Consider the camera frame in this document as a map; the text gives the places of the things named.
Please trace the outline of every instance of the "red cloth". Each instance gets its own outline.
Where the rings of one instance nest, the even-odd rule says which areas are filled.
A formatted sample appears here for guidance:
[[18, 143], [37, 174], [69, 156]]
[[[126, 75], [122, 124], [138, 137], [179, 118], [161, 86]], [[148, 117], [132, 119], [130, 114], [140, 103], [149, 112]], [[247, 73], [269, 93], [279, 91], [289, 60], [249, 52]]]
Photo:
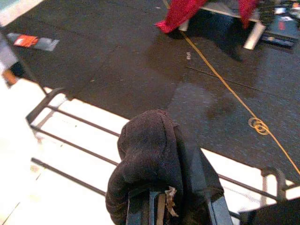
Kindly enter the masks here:
[[[206, 0], [172, 0], [166, 19], [156, 23], [156, 25], [164, 33], [169, 33], [193, 17], [205, 2]], [[239, 0], [240, 16], [244, 23], [244, 28], [248, 26], [248, 20], [257, 3], [258, 0]]]

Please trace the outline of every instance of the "white floor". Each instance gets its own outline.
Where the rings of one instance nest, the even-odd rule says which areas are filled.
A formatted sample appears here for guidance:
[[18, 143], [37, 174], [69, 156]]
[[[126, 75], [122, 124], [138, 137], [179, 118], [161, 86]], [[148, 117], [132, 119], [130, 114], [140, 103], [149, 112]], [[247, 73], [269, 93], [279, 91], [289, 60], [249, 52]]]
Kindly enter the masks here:
[[[39, 87], [32, 82], [21, 79], [10, 92], [17, 96], [15, 104], [20, 105], [19, 114], [25, 117], [44, 97]], [[77, 99], [67, 101], [64, 95], [58, 95], [51, 105], [59, 106], [68, 113], [96, 123], [114, 132], [120, 133], [128, 121], [125, 118], [96, 108]], [[45, 109], [33, 122], [41, 129], [87, 148], [99, 155], [120, 162], [117, 152], [117, 137], [95, 129], [60, 113], [52, 113]], [[41, 133], [35, 134], [38, 148], [31, 155], [24, 157], [28, 163], [29, 188], [19, 199], [7, 199], [7, 207], [0, 203], [0, 224], [9, 214], [5, 225], [21, 224], [113, 224], [105, 209], [105, 198], [85, 187], [82, 187], [60, 175], [28, 162], [30, 157], [36, 157], [43, 162], [74, 176], [103, 191], [115, 166], [85, 152], [61, 143]], [[208, 150], [204, 154], [215, 170], [224, 176], [263, 190], [263, 179], [260, 170], [234, 160], [227, 159]], [[247, 189], [221, 180], [225, 189], [225, 198], [229, 210], [238, 212], [259, 208], [265, 204], [275, 203]], [[267, 189], [270, 194], [276, 194], [276, 182], [269, 176]], [[299, 197], [300, 189], [294, 188], [287, 192], [287, 197]]]

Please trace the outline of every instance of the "dark carpet floor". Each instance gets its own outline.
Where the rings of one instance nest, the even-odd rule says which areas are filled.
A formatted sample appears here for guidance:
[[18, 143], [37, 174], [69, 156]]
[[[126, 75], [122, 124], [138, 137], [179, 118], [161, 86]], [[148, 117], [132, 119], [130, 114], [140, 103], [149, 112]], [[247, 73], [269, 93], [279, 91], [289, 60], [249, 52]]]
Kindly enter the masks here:
[[[161, 0], [46, 0], [6, 32], [60, 40], [53, 52], [17, 49], [43, 85], [65, 87], [128, 119], [166, 109], [202, 147], [257, 168], [274, 166], [299, 182], [280, 148], [248, 125], [251, 115], [183, 37], [154, 26], [165, 14]], [[187, 35], [300, 166], [300, 47], [243, 49], [252, 27], [199, 11]]]

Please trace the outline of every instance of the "black metal rail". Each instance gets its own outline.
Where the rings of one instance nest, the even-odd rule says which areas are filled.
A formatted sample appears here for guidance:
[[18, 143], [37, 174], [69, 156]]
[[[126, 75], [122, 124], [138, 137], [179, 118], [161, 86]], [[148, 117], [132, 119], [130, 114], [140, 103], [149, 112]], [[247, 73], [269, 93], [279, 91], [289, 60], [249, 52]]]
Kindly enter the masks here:
[[56, 140], [58, 140], [58, 141], [60, 141], [60, 142], [63, 142], [63, 143], [68, 144], [68, 145], [70, 145], [70, 146], [72, 146], [72, 147], [74, 147], [74, 148], [77, 148], [77, 149], [79, 149], [79, 150], [81, 150], [81, 151], [84, 151], [85, 153], [88, 153], [88, 154], [90, 154], [90, 155], [92, 155], [92, 156], [94, 156], [94, 157], [97, 157], [97, 158], [99, 158], [99, 159], [101, 159], [101, 160], [104, 160], [104, 161], [106, 161], [106, 162], [108, 162], [108, 163], [110, 163], [110, 164], [118, 165], [118, 163], [115, 162], [115, 161], [113, 161], [113, 160], [110, 160], [110, 159], [108, 159], [108, 158], [106, 158], [106, 157], [104, 157], [104, 156], [98, 155], [97, 153], [95, 153], [95, 152], [93, 152], [93, 151], [90, 151], [90, 150], [87, 150], [87, 149], [85, 149], [85, 148], [83, 148], [83, 147], [80, 147], [80, 146], [77, 145], [77, 144], [68, 142], [67, 140], [62, 139], [62, 138], [60, 138], [60, 137], [58, 137], [58, 136], [55, 136], [55, 135], [53, 135], [53, 134], [50, 134], [50, 133], [48, 133], [48, 132], [46, 132], [46, 131], [44, 131], [44, 130], [42, 130], [42, 129], [40, 129], [40, 128], [34, 126], [34, 125], [30, 125], [30, 127], [31, 127], [33, 130], [37, 131], [37, 132], [40, 132], [40, 133], [42, 133], [42, 134], [45, 134], [45, 135], [47, 135], [47, 136], [49, 136], [49, 137], [52, 137], [52, 138], [54, 138], [54, 139], [56, 139]]
[[75, 177], [73, 177], [73, 176], [71, 176], [69, 174], [66, 174], [65, 172], [60, 171], [60, 170], [54, 168], [53, 166], [50, 166], [47, 163], [42, 162], [41, 160], [39, 160], [37, 158], [31, 158], [31, 161], [34, 162], [34, 163], [36, 163], [36, 164], [38, 164], [38, 165], [40, 165], [40, 166], [42, 166], [42, 167], [44, 167], [44, 168], [46, 168], [46, 169], [48, 169], [48, 170], [50, 170], [50, 171], [52, 171], [52, 172], [55, 172], [55, 173], [57, 173], [57, 174], [65, 177], [65, 178], [67, 178], [67, 179], [69, 179], [71, 181], [74, 181], [75, 183], [77, 183], [77, 184], [79, 184], [81, 186], [84, 186], [84, 187], [88, 188], [89, 190], [92, 190], [92, 191], [94, 191], [94, 192], [96, 192], [96, 193], [98, 193], [100, 195], [105, 196], [105, 194], [106, 194], [105, 191], [102, 191], [102, 190], [100, 190], [100, 189], [98, 189], [98, 188], [96, 188], [96, 187], [94, 187], [94, 186], [92, 186], [92, 185], [90, 185], [88, 183], [83, 182], [82, 180], [79, 180], [79, 179], [77, 179], [77, 178], [75, 178]]
[[119, 136], [120, 136], [120, 134], [118, 134], [118, 133], [116, 133], [116, 132], [113, 132], [113, 131], [111, 131], [111, 130], [109, 130], [109, 129], [106, 129], [106, 128], [104, 128], [104, 127], [101, 127], [101, 126], [99, 126], [99, 125], [97, 125], [97, 124], [95, 124], [95, 123], [89, 122], [89, 121], [87, 121], [87, 120], [84, 120], [84, 119], [79, 118], [79, 117], [77, 117], [77, 116], [74, 116], [74, 115], [72, 115], [72, 114], [69, 114], [69, 113], [67, 113], [67, 112], [65, 112], [65, 111], [62, 111], [62, 110], [58, 109], [57, 107], [54, 107], [54, 106], [51, 106], [51, 105], [47, 105], [46, 107], [49, 108], [49, 109], [51, 109], [51, 110], [53, 110], [53, 111], [55, 111], [55, 112], [61, 113], [61, 114], [66, 115], [66, 116], [68, 116], [68, 117], [70, 117], [70, 118], [73, 118], [73, 119], [78, 120], [78, 121], [80, 121], [80, 122], [86, 123], [86, 124], [88, 124], [88, 125], [90, 125], [90, 126], [92, 126], [92, 127], [95, 127], [95, 128], [97, 128], [97, 129], [99, 129], [99, 130], [103, 130], [103, 131], [105, 131], [105, 132], [107, 132], [107, 133], [109, 133], [109, 134], [111, 134], [111, 135], [116, 136], [116, 137], [119, 137]]
[[238, 182], [238, 181], [236, 181], [236, 180], [233, 180], [233, 179], [228, 178], [228, 177], [226, 177], [226, 176], [223, 176], [223, 175], [221, 175], [221, 174], [218, 174], [218, 175], [219, 175], [219, 178], [221, 178], [221, 179], [223, 179], [223, 180], [229, 181], [229, 182], [231, 182], [231, 183], [233, 183], [233, 184], [236, 184], [236, 185], [238, 185], [238, 186], [240, 186], [240, 187], [246, 188], [246, 189], [248, 189], [248, 190], [250, 190], [250, 191], [259, 193], [259, 194], [261, 194], [261, 195], [263, 195], [263, 196], [265, 196], [265, 197], [274, 199], [274, 200], [276, 200], [276, 201], [278, 200], [278, 198], [277, 198], [276, 196], [271, 195], [271, 194], [269, 194], [269, 193], [267, 193], [267, 192], [265, 192], [265, 191], [261, 191], [261, 190], [259, 190], [259, 189], [256, 189], [256, 188], [254, 188], [254, 187], [251, 187], [251, 186], [249, 186], [249, 185], [247, 185], [247, 184], [243, 184], [243, 183], [241, 183], [241, 182]]

